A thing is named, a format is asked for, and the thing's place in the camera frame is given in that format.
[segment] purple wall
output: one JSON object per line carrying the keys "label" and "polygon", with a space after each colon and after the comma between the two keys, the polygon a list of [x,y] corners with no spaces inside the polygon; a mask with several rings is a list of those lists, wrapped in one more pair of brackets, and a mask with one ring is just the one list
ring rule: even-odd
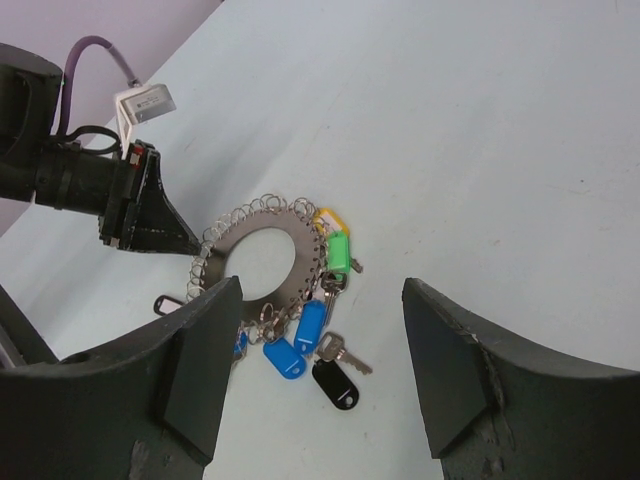
{"label": "purple wall", "polygon": [[[146,81],[219,5],[220,0],[9,0],[0,15],[0,42],[63,68],[76,40],[102,35]],[[113,94],[126,88],[105,51],[85,50],[76,70],[70,130],[107,123],[114,116]],[[27,206],[0,198],[0,235]]]}

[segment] white table surface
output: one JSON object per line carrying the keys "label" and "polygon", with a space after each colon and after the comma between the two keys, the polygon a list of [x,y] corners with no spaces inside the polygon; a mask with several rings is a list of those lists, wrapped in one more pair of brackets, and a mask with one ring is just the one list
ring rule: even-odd
{"label": "white table surface", "polygon": [[[196,231],[266,192],[334,207],[365,265],[332,327],[374,368],[334,409],[259,349],[234,371],[210,479],[441,478],[400,293],[417,276],[551,348],[640,369],[640,2],[229,0],[154,77],[140,129]],[[0,281],[66,356],[154,319],[190,259],[103,247],[31,207]]]}

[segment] metal washer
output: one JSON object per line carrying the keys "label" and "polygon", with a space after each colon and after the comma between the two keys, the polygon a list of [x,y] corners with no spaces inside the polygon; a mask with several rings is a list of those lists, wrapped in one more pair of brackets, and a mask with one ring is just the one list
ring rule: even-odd
{"label": "metal washer", "polygon": [[293,210],[261,210],[231,226],[215,243],[203,269],[203,288],[208,289],[224,278],[229,255],[243,238],[265,228],[278,228],[289,234],[295,246],[295,260],[287,278],[273,292],[242,302],[243,320],[246,321],[258,321],[265,303],[271,303],[275,312],[282,308],[289,311],[317,278],[321,267],[322,237],[309,218],[299,217]]}

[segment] blue key tag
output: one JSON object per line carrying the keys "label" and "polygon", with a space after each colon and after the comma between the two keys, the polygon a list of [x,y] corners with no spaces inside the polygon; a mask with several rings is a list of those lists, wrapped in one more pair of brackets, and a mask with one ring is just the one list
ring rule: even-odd
{"label": "blue key tag", "polygon": [[233,346],[233,353],[236,355],[242,355],[242,352],[247,349],[248,341],[249,337],[247,337],[247,334],[244,331],[239,332],[236,344]]}
{"label": "blue key tag", "polygon": [[300,355],[313,353],[320,341],[327,307],[319,300],[307,302],[302,309],[293,346]]}
{"label": "blue key tag", "polygon": [[247,354],[247,343],[249,343],[247,333],[244,330],[238,330],[236,344],[233,346],[233,365],[242,360]]}
{"label": "blue key tag", "polygon": [[280,338],[273,343],[265,343],[262,351],[287,380],[299,378],[307,369],[307,361],[285,338]]}

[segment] key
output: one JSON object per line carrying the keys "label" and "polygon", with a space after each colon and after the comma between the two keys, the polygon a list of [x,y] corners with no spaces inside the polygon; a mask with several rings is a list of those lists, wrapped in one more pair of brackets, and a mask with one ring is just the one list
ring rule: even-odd
{"label": "key", "polygon": [[337,333],[326,332],[318,344],[316,353],[325,362],[339,360],[355,367],[363,375],[373,373],[369,365],[347,352],[344,348],[344,338]]}
{"label": "key", "polygon": [[311,295],[309,296],[309,298],[307,299],[307,301],[311,301],[311,300],[320,300],[321,302],[325,302],[326,295],[327,292],[325,292],[324,287],[318,285],[315,290],[311,293]]}
{"label": "key", "polygon": [[358,275],[360,275],[362,272],[364,272],[364,268],[362,267],[362,265],[360,264],[359,261],[357,261],[355,258],[351,257],[351,269],[356,272]]}
{"label": "key", "polygon": [[331,314],[333,313],[333,305],[336,297],[347,288],[347,275],[334,273],[325,273],[320,280],[320,286],[324,290],[324,304],[327,307],[327,313],[324,317],[324,326],[329,325]]}

